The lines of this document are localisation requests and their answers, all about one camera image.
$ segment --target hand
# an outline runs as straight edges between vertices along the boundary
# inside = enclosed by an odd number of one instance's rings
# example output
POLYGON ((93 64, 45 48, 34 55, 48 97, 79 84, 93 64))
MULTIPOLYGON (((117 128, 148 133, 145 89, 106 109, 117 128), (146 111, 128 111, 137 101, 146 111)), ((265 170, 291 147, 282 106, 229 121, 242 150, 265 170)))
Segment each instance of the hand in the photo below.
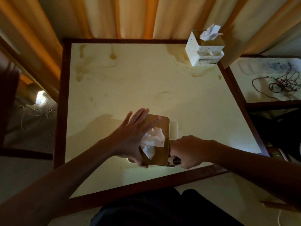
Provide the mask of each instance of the hand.
POLYGON ((202 140, 195 136, 184 136, 171 145, 170 155, 181 159, 181 167, 190 169, 209 160, 214 149, 214 140, 202 140))
POLYGON ((129 112, 118 129, 103 139, 113 146, 113 155, 132 159, 139 166, 145 168, 148 167, 148 164, 140 154, 139 144, 145 133, 160 120, 159 117, 147 124, 142 124, 148 113, 149 109, 141 108, 131 118, 132 112, 129 112))

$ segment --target brown object in hand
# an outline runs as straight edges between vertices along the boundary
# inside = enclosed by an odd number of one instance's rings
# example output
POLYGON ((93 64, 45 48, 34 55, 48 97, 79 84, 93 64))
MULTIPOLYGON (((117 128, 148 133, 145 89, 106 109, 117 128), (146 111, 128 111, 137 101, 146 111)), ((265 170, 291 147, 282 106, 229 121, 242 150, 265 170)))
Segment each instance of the brown object in hand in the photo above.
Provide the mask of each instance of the brown object in hand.
POLYGON ((181 164, 181 159, 178 158, 177 156, 170 156, 168 158, 168 163, 169 163, 169 165, 172 165, 172 166, 178 166, 181 164))
POLYGON ((157 117, 161 117, 160 121, 156 125, 156 127, 161 128, 163 135, 165 137, 164 146, 163 147, 154 147, 155 148, 155 155, 150 160, 142 150, 140 150, 142 158, 149 164, 149 165, 157 165, 157 166, 166 166, 168 164, 168 153, 169 153, 169 118, 162 117, 158 115, 148 114, 145 118, 143 124, 146 124, 157 117))

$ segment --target white cord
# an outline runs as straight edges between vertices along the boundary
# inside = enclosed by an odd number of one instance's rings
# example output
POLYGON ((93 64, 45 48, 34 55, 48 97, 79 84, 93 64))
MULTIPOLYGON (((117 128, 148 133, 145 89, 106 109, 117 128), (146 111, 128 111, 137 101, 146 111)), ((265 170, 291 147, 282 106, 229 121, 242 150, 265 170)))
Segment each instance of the white cord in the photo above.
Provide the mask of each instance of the white cord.
POLYGON ((280 215, 281 215, 281 209, 279 209, 279 213, 278 213, 278 217, 277 217, 277 221, 278 221, 279 226, 281 226, 281 224, 280 224, 280 222, 279 222, 280 215))
POLYGON ((27 131, 27 130, 33 129, 34 127, 37 127, 37 126, 41 123, 41 121, 42 121, 42 112, 46 112, 45 116, 46 116, 48 119, 50 119, 50 118, 52 117, 52 116, 51 116, 51 112, 56 112, 56 110, 52 110, 52 109, 51 109, 52 106, 50 106, 50 108, 49 108, 48 110, 40 110, 40 109, 35 109, 35 108, 33 108, 33 107, 29 106, 29 105, 22 105, 22 107, 23 107, 23 114, 22 114, 22 117, 21 117, 21 129, 22 129, 23 131, 27 131), (29 108, 32 109, 32 110, 29 112, 28 115, 30 115, 30 116, 35 116, 35 117, 40 117, 39 123, 37 123, 35 126, 32 126, 31 128, 28 128, 28 129, 24 129, 24 128, 23 128, 23 119, 24 119, 24 116, 25 116, 25 106, 27 106, 27 107, 29 107, 29 108), (31 114, 31 112, 33 112, 33 111, 40 112, 40 115, 34 115, 34 114, 31 114))

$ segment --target speckled tissue box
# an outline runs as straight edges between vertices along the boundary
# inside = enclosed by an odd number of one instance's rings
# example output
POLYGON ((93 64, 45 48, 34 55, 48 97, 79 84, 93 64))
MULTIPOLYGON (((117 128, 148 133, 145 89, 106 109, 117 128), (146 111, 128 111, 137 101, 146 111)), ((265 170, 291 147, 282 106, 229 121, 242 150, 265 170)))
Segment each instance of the speckled tissue box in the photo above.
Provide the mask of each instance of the speckled tissue box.
POLYGON ((221 36, 204 41, 200 39, 202 32, 202 30, 192 30, 185 47, 190 63, 194 67, 213 66, 224 56, 222 50, 225 43, 221 36))

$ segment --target brown table border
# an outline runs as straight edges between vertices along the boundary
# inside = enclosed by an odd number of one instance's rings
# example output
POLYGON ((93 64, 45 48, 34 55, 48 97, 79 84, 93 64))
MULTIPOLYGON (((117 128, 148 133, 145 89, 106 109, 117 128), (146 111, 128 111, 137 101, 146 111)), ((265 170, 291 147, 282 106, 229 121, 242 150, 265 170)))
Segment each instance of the brown table border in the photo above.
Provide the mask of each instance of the brown table border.
MULTIPOLYGON (((241 58, 299 58, 300 59, 300 57, 298 57, 298 56, 263 56, 263 55, 247 55, 247 54, 241 55, 240 57, 241 58)), ((245 108, 248 112, 276 110, 276 109, 288 109, 288 108, 300 108, 301 107, 301 100, 247 103, 237 82, 236 82, 236 79, 235 79, 230 67, 226 68, 226 72, 231 77, 231 81, 233 82, 236 91, 242 98, 245 108)))
MULTIPOLYGON (((168 43, 168 44, 186 44, 187 40, 133 40, 133 39, 64 39, 63 46, 63 61, 61 67, 61 85, 59 93, 57 125, 56 125, 56 143, 53 165, 54 169, 65 163, 66 150, 66 131, 67 131, 67 116, 68 116, 68 97, 69 97, 69 77, 70 77, 70 59, 71 59, 71 44, 72 43, 168 43)), ((231 78, 228 76, 224 67, 219 62, 218 67, 224 76, 228 87, 231 90, 247 124, 249 125, 253 136, 260 147, 261 155, 269 156, 265 149, 251 119, 244 107, 241 97, 238 95, 231 78)), ((155 190, 170 186, 179 186, 189 182, 209 178, 212 176, 226 173, 227 170, 218 166, 210 165, 197 168, 194 170, 184 171, 173 175, 168 175, 160 178, 155 178, 143 182, 138 182, 126 186, 117 187, 110 190, 104 190, 93 194, 87 194, 79 197, 70 198, 57 217, 68 215, 71 213, 80 212, 83 210, 100 207, 109 204, 117 199, 149 190, 155 190)))

